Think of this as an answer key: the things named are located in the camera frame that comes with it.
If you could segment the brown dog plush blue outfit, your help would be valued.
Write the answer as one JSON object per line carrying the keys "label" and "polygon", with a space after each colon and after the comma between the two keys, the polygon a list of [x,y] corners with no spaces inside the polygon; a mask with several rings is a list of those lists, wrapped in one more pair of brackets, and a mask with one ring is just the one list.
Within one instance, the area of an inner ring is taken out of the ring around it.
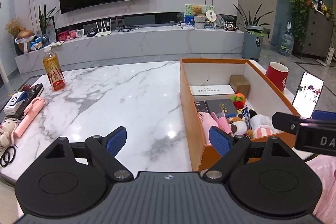
{"label": "brown dog plush blue outfit", "polygon": [[250,139],[253,138],[251,117],[248,106],[245,106],[237,116],[227,118],[232,136],[243,135]]}

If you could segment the pink embossed wallet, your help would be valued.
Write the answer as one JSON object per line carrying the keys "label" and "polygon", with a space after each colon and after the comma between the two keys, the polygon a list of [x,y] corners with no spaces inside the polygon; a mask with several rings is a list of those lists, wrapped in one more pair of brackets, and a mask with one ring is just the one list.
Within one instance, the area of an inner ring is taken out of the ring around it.
{"label": "pink embossed wallet", "polygon": [[220,116],[217,116],[217,114],[215,112],[212,112],[211,117],[218,124],[218,128],[220,128],[222,131],[224,131],[225,133],[227,133],[229,135],[232,134],[231,126],[228,123],[228,120],[227,120],[224,112],[222,112],[222,114]]}

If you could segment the white dog plush striped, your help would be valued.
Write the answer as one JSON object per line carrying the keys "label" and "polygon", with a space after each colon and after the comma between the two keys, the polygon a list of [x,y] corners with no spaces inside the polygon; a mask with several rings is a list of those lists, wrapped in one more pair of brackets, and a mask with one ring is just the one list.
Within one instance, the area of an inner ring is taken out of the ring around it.
{"label": "white dog plush striped", "polygon": [[268,116],[257,114],[252,109],[249,109],[249,115],[254,139],[279,133]]}

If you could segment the pink mini backpack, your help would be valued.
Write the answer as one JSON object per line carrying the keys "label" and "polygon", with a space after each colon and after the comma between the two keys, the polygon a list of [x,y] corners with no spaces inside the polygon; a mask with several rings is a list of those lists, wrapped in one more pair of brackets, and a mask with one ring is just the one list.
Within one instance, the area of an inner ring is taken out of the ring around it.
{"label": "pink mini backpack", "polygon": [[203,134],[207,145],[210,145],[209,131],[212,126],[218,127],[218,123],[212,118],[209,113],[198,112],[198,118],[200,120]]}

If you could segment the black box gold lettering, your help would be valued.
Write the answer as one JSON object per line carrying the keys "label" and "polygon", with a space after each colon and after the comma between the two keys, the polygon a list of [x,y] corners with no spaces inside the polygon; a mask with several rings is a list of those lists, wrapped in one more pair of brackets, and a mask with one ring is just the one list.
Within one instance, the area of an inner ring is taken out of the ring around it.
{"label": "black box gold lettering", "polygon": [[207,110],[210,114],[214,113],[218,118],[235,117],[238,112],[230,99],[206,100]]}

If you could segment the orange strawberry plush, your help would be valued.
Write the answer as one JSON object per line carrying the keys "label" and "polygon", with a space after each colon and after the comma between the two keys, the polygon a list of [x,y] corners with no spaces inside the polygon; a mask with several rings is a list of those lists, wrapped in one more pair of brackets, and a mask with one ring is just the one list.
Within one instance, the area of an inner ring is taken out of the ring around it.
{"label": "orange strawberry plush", "polygon": [[236,93],[231,97],[231,101],[236,110],[241,110],[245,107],[246,97],[243,93]]}

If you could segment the illustrated card box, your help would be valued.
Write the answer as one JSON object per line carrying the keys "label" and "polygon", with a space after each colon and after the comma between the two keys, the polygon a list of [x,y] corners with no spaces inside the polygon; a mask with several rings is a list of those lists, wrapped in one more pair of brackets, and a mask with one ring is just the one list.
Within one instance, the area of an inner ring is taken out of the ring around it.
{"label": "illustrated card box", "polygon": [[209,113],[205,101],[195,101],[194,104],[198,113]]}

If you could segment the long white box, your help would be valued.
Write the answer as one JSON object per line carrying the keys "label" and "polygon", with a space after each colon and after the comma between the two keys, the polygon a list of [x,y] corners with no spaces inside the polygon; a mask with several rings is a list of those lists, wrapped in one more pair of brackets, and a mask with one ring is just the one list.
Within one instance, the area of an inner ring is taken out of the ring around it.
{"label": "long white box", "polygon": [[190,91],[193,96],[221,96],[235,93],[230,85],[190,86]]}

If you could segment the small brown cardboard box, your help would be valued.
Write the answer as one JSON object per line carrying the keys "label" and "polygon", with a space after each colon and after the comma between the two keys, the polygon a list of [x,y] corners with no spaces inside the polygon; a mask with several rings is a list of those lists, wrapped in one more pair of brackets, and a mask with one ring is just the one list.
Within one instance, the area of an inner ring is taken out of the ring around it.
{"label": "small brown cardboard box", "polygon": [[245,97],[248,97],[251,86],[243,75],[231,75],[229,85],[235,93],[241,93]]}

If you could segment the smartphone with lit screen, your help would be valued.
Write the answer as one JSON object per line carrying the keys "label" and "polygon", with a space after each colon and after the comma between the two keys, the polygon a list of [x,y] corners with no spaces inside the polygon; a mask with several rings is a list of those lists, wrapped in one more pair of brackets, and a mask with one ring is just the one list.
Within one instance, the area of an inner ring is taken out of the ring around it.
{"label": "smartphone with lit screen", "polygon": [[293,107],[300,116],[310,118],[313,114],[324,86],[324,81],[311,73],[304,72],[299,82]]}

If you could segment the orange cardboard storage box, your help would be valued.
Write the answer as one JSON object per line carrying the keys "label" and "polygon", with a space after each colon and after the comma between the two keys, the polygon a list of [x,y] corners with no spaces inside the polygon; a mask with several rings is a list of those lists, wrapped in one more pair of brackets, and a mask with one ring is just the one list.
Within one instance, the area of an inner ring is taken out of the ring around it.
{"label": "orange cardboard storage box", "polygon": [[180,98],[193,171],[209,169],[220,158],[210,144],[211,126],[252,141],[277,136],[294,146],[295,137],[277,130],[271,119],[276,112],[298,112],[252,61],[182,59]]}

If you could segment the red ceramic mug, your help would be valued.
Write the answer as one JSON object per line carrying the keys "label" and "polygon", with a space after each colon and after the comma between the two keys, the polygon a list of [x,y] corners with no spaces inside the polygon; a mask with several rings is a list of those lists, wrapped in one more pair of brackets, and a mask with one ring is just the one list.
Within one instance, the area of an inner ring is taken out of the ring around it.
{"label": "red ceramic mug", "polygon": [[266,70],[266,77],[278,88],[280,92],[285,89],[289,69],[277,62],[270,62]]}

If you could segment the grey drawer cabinet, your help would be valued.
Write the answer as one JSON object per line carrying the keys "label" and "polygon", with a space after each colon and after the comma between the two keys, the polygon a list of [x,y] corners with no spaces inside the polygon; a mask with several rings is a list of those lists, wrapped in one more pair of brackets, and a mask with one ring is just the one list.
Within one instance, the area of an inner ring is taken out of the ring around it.
{"label": "grey drawer cabinet", "polygon": [[331,45],[333,22],[314,9],[309,10],[309,17],[302,53],[325,59]]}

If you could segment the blue water jug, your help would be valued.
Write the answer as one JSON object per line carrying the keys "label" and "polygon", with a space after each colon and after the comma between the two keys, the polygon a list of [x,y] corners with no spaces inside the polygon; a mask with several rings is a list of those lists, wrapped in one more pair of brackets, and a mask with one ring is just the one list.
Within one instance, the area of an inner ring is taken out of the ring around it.
{"label": "blue water jug", "polygon": [[294,37],[291,33],[291,22],[287,22],[286,31],[282,34],[279,44],[278,53],[283,56],[290,56],[294,46]]}

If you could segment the grey pedal trash bin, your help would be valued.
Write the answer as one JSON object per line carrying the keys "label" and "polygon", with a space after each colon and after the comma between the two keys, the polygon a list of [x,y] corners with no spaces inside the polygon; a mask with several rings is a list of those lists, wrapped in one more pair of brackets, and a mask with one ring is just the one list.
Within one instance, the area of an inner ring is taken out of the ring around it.
{"label": "grey pedal trash bin", "polygon": [[246,26],[241,52],[242,58],[258,61],[263,45],[263,38],[264,28],[259,26]]}

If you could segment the black remote control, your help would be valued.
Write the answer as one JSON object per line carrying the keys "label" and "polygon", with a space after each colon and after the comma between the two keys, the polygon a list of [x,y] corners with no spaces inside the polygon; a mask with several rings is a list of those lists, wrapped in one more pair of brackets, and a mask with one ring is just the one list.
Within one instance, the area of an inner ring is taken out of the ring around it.
{"label": "black remote control", "polygon": [[21,119],[22,116],[24,115],[24,110],[26,109],[26,107],[29,106],[29,104],[33,101],[33,99],[39,97],[43,90],[44,90],[43,84],[36,84],[30,87],[28,90],[26,90],[27,97],[21,103],[18,110],[13,115],[13,118]]}

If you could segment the white blue small box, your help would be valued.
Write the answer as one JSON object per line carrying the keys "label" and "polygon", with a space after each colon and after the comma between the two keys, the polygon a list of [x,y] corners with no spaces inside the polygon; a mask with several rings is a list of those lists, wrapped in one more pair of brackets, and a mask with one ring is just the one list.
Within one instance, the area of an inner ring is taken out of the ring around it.
{"label": "white blue small box", "polygon": [[19,106],[22,104],[22,102],[27,98],[27,92],[16,92],[12,95],[12,97],[7,102],[6,106],[3,108],[3,111],[6,116],[8,115],[14,115]]}

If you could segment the potted green leaf plant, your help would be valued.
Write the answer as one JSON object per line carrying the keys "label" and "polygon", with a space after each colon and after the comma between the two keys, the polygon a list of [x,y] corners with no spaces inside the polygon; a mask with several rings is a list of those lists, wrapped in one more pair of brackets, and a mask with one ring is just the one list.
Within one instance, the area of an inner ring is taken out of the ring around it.
{"label": "potted green leaf plant", "polygon": [[238,3],[237,5],[234,5],[234,8],[238,12],[238,14],[241,16],[243,23],[240,23],[244,28],[247,28],[248,26],[256,26],[256,27],[263,27],[268,26],[269,23],[262,22],[261,20],[270,14],[273,14],[273,11],[268,11],[266,13],[260,14],[260,10],[262,8],[263,4],[261,3],[254,14],[251,14],[250,11],[245,12],[242,6]]}

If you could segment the orange tea drink bottle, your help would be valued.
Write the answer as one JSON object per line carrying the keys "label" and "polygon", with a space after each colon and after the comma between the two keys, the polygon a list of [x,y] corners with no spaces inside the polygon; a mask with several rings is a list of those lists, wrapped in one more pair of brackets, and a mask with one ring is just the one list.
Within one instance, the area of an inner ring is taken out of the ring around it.
{"label": "orange tea drink bottle", "polygon": [[53,91],[59,91],[65,88],[66,82],[59,64],[58,56],[52,52],[51,46],[44,48],[45,56],[43,57],[43,65],[49,78]]}

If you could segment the white marble tv console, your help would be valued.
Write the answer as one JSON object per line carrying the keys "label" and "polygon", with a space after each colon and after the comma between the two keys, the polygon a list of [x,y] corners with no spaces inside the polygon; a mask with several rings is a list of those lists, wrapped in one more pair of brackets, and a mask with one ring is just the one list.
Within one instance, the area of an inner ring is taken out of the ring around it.
{"label": "white marble tv console", "polygon": [[136,59],[167,56],[238,55],[242,51],[241,31],[183,30],[180,27],[138,28],[114,31],[106,36],[78,38],[53,46],[60,65],[98,65],[107,61],[130,63]]}

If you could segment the trailing ivy plant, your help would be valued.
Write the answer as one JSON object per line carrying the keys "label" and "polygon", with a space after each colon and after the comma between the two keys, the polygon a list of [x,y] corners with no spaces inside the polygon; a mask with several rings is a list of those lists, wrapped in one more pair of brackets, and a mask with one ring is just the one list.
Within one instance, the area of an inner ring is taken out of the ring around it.
{"label": "trailing ivy plant", "polygon": [[312,0],[288,0],[288,2],[291,10],[294,42],[299,49],[302,49],[307,33]]}

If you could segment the white wifi router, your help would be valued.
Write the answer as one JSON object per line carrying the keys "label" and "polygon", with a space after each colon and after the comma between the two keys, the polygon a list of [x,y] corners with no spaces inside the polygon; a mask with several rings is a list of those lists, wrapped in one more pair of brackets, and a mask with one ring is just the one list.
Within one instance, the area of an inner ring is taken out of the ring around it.
{"label": "white wifi router", "polygon": [[98,21],[96,21],[95,23],[96,23],[96,30],[97,30],[96,35],[95,35],[96,37],[107,36],[112,33],[111,27],[107,28],[104,20],[100,20],[100,23]]}

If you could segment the dried flower vase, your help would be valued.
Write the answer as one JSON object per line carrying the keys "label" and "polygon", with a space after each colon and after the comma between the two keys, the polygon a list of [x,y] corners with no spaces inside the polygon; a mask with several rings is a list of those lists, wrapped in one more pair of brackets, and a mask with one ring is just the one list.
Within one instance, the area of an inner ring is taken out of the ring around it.
{"label": "dried flower vase", "polygon": [[8,21],[5,30],[13,37],[14,49],[18,56],[29,52],[29,43],[35,37],[32,30],[24,28],[18,18]]}

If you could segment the teddy bear on console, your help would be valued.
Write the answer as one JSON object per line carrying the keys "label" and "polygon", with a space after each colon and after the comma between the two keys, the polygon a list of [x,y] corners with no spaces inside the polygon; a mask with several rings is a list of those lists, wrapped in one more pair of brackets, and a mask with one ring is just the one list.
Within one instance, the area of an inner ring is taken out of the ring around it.
{"label": "teddy bear on console", "polygon": [[192,14],[193,15],[203,14],[202,6],[201,5],[192,5]]}

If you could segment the tall green plant vase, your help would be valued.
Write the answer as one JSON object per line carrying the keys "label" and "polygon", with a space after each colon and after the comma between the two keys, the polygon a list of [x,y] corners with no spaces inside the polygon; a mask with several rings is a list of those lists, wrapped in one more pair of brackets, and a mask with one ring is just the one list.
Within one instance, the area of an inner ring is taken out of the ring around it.
{"label": "tall green plant vase", "polygon": [[47,26],[52,21],[52,18],[59,12],[56,7],[47,11],[46,4],[43,7],[39,5],[38,15],[39,15],[39,25],[42,33],[42,45],[45,47],[50,44],[49,37],[47,35]]}

